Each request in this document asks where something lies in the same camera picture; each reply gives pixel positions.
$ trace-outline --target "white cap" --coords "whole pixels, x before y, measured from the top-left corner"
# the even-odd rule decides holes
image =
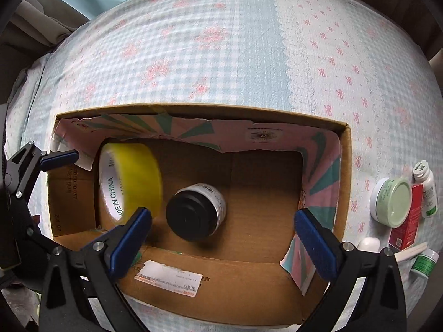
[[[376,252],[380,249],[380,240],[377,237],[365,237],[357,246],[360,251]]]
[[[417,162],[413,169],[413,175],[417,182],[423,182],[429,174],[429,164],[426,160]]]
[[[430,248],[428,248],[427,250],[424,250],[421,255],[425,255],[431,259],[433,259],[435,262],[438,261],[439,259],[439,254],[433,250],[431,250]]]

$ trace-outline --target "packing tape roll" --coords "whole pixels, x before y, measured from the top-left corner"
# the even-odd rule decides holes
[[[139,207],[156,217],[162,205],[157,160],[141,143],[107,143],[98,163],[100,190],[115,224],[126,223]]]

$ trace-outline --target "mattress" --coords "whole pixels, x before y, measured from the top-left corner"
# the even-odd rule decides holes
[[[344,240],[354,244],[366,236],[388,243],[390,230],[369,214],[379,179],[411,180],[413,165],[425,159],[443,198],[443,100],[435,76],[401,28],[356,0],[127,0],[80,27],[16,83],[6,152],[29,140],[49,149],[59,113],[155,102],[263,107],[348,123],[353,165]],[[50,237],[44,174],[29,206]],[[426,219],[416,242],[439,251],[441,227],[441,213]],[[425,287],[410,268],[400,265],[408,313]],[[359,280],[337,328],[361,287]],[[152,331],[236,330],[131,303]]]

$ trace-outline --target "red package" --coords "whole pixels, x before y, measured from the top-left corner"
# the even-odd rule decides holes
[[[415,241],[418,222],[421,217],[421,199],[423,193],[423,185],[413,186],[413,200],[409,209],[408,217],[400,227],[391,230],[389,244],[398,250],[404,250],[412,245]]]

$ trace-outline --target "green lid jar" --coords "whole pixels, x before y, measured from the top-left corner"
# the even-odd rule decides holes
[[[369,211],[376,221],[391,228],[399,227],[408,217],[413,193],[404,178],[382,178],[371,193]]]
[[[428,248],[417,257],[413,267],[411,268],[411,272],[420,277],[428,279],[438,259],[439,254]]]

